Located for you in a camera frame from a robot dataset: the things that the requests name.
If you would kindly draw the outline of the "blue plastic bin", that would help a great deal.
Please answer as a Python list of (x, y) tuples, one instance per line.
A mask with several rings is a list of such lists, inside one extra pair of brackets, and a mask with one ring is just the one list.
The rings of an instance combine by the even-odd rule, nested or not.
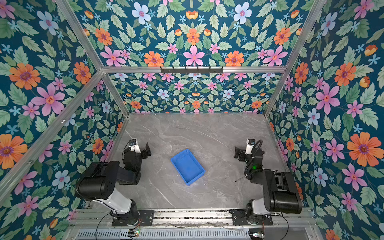
[(171, 163), (187, 186), (190, 186), (205, 174), (205, 169), (189, 149), (183, 150), (172, 157)]

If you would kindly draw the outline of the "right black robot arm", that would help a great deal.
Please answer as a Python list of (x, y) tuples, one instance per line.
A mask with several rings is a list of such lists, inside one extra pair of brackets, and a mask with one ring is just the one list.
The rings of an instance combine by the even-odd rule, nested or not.
[(242, 216), (250, 225), (259, 225), (272, 214), (300, 214), (303, 202), (292, 173), (263, 167), (264, 151), (261, 147), (242, 150), (235, 147), (234, 158), (246, 163), (244, 178), (262, 186), (262, 197), (247, 203)]

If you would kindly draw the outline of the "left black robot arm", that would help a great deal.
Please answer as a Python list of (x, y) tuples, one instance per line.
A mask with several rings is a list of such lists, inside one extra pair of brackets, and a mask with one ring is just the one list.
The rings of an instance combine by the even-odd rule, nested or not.
[(122, 153), (124, 167), (118, 161), (92, 163), (76, 183), (76, 196), (110, 209), (113, 226), (143, 225), (149, 219), (147, 214), (141, 214), (136, 202), (120, 193), (116, 185), (138, 185), (142, 162), (151, 155), (149, 144), (141, 150), (136, 139), (129, 140)]

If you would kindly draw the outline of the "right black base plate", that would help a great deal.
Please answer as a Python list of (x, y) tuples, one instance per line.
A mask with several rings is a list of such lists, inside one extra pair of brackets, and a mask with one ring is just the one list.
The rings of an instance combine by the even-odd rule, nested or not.
[(252, 212), (240, 209), (229, 210), (232, 215), (232, 221), (234, 226), (272, 226), (273, 220), (270, 216), (256, 215)]

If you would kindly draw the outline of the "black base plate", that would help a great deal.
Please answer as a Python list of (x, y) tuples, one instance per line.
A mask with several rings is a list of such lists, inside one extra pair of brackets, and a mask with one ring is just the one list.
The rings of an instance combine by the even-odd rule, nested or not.
[(155, 211), (139, 210), (126, 214), (112, 214), (113, 227), (149, 227), (154, 220)]
[(272, 226), (273, 220), (270, 216), (256, 215), (252, 212), (240, 209), (229, 210), (232, 215), (232, 221), (234, 226)]

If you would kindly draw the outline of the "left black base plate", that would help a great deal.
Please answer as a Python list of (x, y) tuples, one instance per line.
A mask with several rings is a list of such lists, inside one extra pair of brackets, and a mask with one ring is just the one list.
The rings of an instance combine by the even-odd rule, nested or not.
[(113, 227), (149, 227), (154, 220), (155, 211), (139, 210), (126, 214), (112, 214)]

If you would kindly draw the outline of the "aluminium mounting rail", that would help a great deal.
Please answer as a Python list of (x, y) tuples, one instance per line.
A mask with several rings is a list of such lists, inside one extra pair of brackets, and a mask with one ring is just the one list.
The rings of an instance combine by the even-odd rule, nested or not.
[[(308, 208), (300, 214), (272, 214), (272, 226), (234, 226), (228, 208), (222, 209), (154, 209), (151, 228), (253, 228), (253, 227), (317, 227), (317, 221)], [(70, 220), (71, 227), (112, 227), (113, 218), (108, 209), (78, 210)]]

